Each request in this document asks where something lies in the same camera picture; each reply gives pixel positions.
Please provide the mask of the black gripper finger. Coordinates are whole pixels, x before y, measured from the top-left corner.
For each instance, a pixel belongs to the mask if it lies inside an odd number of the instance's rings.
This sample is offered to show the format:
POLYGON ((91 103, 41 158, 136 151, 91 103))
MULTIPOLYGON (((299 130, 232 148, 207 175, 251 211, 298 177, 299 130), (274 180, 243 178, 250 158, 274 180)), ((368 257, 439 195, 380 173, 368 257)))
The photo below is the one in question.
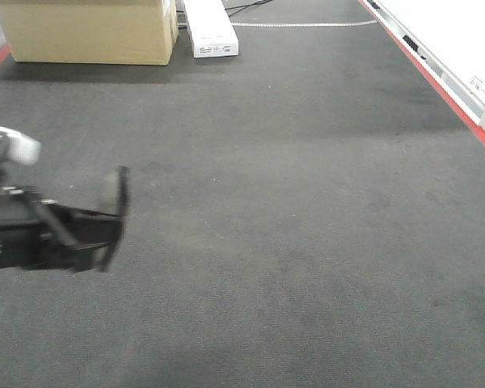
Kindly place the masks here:
POLYGON ((98 210, 42 200, 31 203, 41 222, 30 270, 69 269, 106 272, 124 231, 124 199, 102 200, 98 210))

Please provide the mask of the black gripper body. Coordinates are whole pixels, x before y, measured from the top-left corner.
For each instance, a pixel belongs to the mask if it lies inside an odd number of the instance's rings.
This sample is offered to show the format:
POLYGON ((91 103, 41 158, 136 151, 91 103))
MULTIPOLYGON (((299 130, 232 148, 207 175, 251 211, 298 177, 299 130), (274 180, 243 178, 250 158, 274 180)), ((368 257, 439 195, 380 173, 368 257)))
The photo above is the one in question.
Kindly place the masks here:
POLYGON ((40 190, 31 185, 7 187, 5 176, 0 165, 0 269, 47 270, 44 227, 32 208, 40 190))

